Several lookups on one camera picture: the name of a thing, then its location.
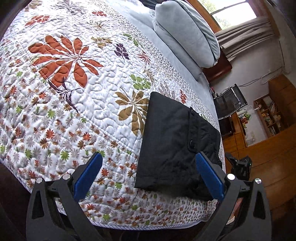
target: metal screw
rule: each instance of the metal screw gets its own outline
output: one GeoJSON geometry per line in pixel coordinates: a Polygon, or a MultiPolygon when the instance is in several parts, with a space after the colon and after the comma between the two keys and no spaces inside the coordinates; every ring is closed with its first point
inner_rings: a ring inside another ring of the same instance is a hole
{"type": "Polygon", "coordinates": [[[232,173],[229,173],[229,174],[227,175],[227,178],[228,178],[229,180],[234,180],[234,179],[235,179],[235,175],[233,175],[232,173]]]}
{"type": "Polygon", "coordinates": [[[261,181],[260,178],[255,178],[255,182],[256,182],[257,184],[260,184],[262,181],[261,181]]]}
{"type": "Polygon", "coordinates": [[[37,178],[36,182],[37,183],[41,183],[42,182],[42,178],[41,177],[37,178]]]}
{"type": "Polygon", "coordinates": [[[64,180],[68,180],[70,179],[71,175],[69,173],[66,173],[64,176],[63,176],[63,179],[64,180]]]}

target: black cloth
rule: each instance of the black cloth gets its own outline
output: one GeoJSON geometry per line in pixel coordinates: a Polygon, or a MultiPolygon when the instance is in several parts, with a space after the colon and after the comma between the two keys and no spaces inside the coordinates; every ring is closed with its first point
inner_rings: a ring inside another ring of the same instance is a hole
{"type": "Polygon", "coordinates": [[[220,140],[219,131],[192,108],[152,92],[135,187],[213,200],[197,172],[195,155],[203,151],[212,163],[222,167],[220,140]]]}
{"type": "Polygon", "coordinates": [[[162,3],[165,2],[166,0],[140,0],[141,3],[143,3],[143,5],[145,7],[148,7],[150,9],[155,10],[155,6],[158,3],[162,3]]]}

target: curtain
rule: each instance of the curtain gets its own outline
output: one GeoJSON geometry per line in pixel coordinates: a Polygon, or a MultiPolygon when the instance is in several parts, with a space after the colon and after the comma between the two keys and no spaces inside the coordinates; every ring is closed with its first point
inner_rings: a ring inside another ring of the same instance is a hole
{"type": "Polygon", "coordinates": [[[262,16],[215,33],[229,61],[239,53],[274,37],[268,17],[262,16]]]}

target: orange leaf pattern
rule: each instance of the orange leaf pattern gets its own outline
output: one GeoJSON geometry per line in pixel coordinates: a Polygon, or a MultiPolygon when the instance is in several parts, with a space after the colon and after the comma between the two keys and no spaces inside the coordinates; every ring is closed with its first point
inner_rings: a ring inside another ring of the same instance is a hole
{"type": "Polygon", "coordinates": [[[99,75],[97,68],[103,67],[99,62],[90,59],[85,55],[89,49],[83,46],[82,41],[76,38],[73,42],[68,38],[61,36],[61,42],[54,37],[47,35],[45,37],[46,44],[35,43],[28,47],[31,53],[41,53],[44,56],[34,61],[34,65],[48,62],[39,73],[44,79],[49,79],[56,87],[60,87],[71,74],[72,66],[74,66],[73,74],[76,82],[85,87],[87,84],[87,75],[84,68],[91,73],[99,75]]]}
{"type": "Polygon", "coordinates": [[[180,90],[180,94],[181,94],[181,102],[183,104],[185,104],[187,96],[185,95],[185,93],[182,90],[180,90]]]}
{"type": "Polygon", "coordinates": [[[49,19],[49,15],[36,15],[31,18],[30,21],[28,21],[25,26],[32,26],[34,23],[43,23],[49,19]]]}

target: brown leaf pattern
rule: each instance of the brown leaf pattern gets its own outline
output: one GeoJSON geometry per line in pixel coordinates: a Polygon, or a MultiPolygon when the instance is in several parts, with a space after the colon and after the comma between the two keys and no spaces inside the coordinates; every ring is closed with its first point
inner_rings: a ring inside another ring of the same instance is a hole
{"type": "Polygon", "coordinates": [[[115,94],[120,98],[115,101],[117,104],[128,106],[119,112],[119,120],[124,121],[132,116],[131,129],[133,133],[137,135],[140,131],[143,135],[149,99],[143,98],[143,91],[139,91],[137,94],[133,91],[131,99],[121,92],[115,92],[115,94]]]}
{"type": "Polygon", "coordinates": [[[42,0],[32,0],[26,7],[25,11],[28,12],[29,9],[36,9],[38,6],[42,5],[42,0]]]}

